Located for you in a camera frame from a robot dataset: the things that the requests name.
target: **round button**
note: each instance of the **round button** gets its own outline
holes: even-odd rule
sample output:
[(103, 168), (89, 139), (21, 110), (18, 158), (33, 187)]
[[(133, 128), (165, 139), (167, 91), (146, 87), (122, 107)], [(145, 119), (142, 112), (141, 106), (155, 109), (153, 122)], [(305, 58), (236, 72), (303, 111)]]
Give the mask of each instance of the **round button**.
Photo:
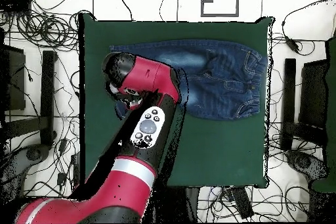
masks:
[(151, 138), (151, 136), (146, 135), (146, 136), (144, 137), (144, 140), (145, 140), (146, 142), (150, 142), (150, 141), (152, 140), (152, 138)]
[(156, 132), (156, 125), (152, 120), (144, 120), (140, 123), (140, 130), (146, 134), (153, 134)]
[(142, 134), (140, 132), (138, 132), (136, 135), (135, 135), (135, 138), (137, 139), (140, 139), (142, 137)]

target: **jeans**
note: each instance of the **jeans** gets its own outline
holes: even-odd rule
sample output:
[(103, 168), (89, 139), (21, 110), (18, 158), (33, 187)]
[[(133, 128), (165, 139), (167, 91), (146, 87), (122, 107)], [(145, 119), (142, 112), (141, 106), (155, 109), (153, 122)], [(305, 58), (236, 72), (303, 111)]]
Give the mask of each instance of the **jeans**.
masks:
[(183, 39), (111, 46), (166, 63), (180, 75), (182, 102), (190, 115), (236, 120), (260, 111), (260, 84), (267, 56), (229, 41)]

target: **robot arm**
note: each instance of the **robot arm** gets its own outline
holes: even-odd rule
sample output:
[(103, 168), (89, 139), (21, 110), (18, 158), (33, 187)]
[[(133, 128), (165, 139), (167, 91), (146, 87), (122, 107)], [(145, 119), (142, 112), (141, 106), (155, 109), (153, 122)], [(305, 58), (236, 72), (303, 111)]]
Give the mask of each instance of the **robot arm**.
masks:
[(139, 223), (180, 101), (172, 67), (127, 53), (103, 62), (106, 90), (132, 110), (84, 185), (70, 199), (40, 198), (15, 223)]

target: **black connector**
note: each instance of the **black connector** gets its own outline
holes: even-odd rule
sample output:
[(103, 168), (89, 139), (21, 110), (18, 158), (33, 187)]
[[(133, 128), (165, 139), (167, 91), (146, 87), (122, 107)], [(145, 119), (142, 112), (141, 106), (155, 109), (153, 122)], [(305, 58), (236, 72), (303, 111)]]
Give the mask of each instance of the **black connector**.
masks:
[(288, 45), (288, 47), (292, 51), (298, 53), (299, 52), (299, 46), (296, 44), (296, 42), (293, 41), (292, 39), (288, 38), (288, 37), (285, 37), (285, 39), (286, 39), (286, 44)]
[(71, 155), (70, 164), (72, 164), (72, 165), (78, 164), (78, 155), (76, 155), (76, 154)]
[(57, 185), (64, 186), (66, 184), (66, 173), (58, 173)]
[(58, 147), (58, 150), (60, 152), (60, 156), (63, 155), (67, 145), (68, 145), (68, 141), (65, 140), (65, 139), (62, 139), (61, 142), (60, 142), (60, 146)]

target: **green cushion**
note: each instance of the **green cushion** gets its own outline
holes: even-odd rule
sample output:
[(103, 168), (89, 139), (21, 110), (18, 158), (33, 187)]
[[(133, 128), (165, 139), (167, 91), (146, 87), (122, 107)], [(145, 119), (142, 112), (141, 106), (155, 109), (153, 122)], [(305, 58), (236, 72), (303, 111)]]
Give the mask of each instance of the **green cushion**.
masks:
[[(121, 126), (114, 102), (104, 90), (103, 58), (110, 45), (170, 39), (217, 39), (247, 45), (267, 55), (271, 18), (257, 23), (113, 22), (85, 20), (85, 175)], [(261, 112), (234, 122), (215, 122), (186, 115), (168, 185), (259, 185), (264, 187), (264, 116), (266, 72)]]

